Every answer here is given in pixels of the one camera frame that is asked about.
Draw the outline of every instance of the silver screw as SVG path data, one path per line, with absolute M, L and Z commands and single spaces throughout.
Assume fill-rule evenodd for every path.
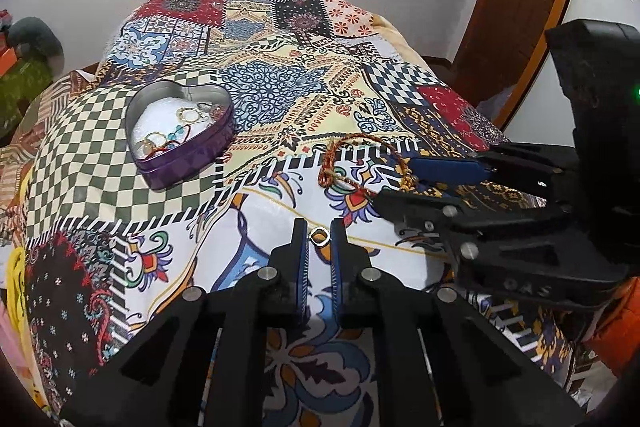
M 276 270 L 273 266 L 263 266 L 258 270 L 258 277 L 265 281 L 270 281 L 274 279 L 278 274 L 278 270 Z
M 458 215 L 458 209 L 452 204 L 448 204 L 442 209 L 442 213 L 447 217 L 456 217 Z
M 367 281 L 377 281 L 378 279 L 380 279 L 380 277 L 382 277 L 382 273 L 380 273 L 380 270 L 378 268 L 365 268 L 364 270 L 362 270 L 360 272 L 360 275 L 362 275 L 362 278 L 364 280 Z
M 191 286 L 182 292 L 182 298 L 189 302 L 197 301 L 201 295 L 202 288 L 198 288 L 197 286 Z
M 462 243 L 462 245 L 460 245 L 460 253 L 465 259 L 472 261 L 478 257 L 480 251 L 476 243 Z
M 454 300 L 456 300 L 456 298 L 458 298 L 458 294 L 456 293 L 456 291 L 453 288 L 449 288 L 448 286 L 440 288 L 436 295 L 442 302 L 447 303 L 453 302 Z

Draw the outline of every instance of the door panel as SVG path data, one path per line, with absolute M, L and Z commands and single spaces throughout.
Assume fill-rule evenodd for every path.
M 453 87 L 473 105 L 517 83 L 554 0 L 483 0 L 454 61 Z

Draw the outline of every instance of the baseboard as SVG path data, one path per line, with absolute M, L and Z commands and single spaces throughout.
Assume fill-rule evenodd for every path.
M 442 66 L 443 68 L 447 68 L 450 70 L 453 64 L 448 58 L 444 57 L 425 57 L 421 55 L 422 60 L 424 60 L 430 66 Z

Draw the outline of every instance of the green fabric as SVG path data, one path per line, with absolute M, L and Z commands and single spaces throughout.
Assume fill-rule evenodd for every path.
M 51 79 L 49 66 L 36 59 L 20 59 L 0 76 L 0 138 L 22 119 L 19 107 L 27 108 L 51 84 Z

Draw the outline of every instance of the orange bag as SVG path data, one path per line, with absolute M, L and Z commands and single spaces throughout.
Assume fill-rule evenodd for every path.
M 616 298 L 617 307 L 585 344 L 619 377 L 640 347 L 640 279 L 634 277 L 620 287 Z

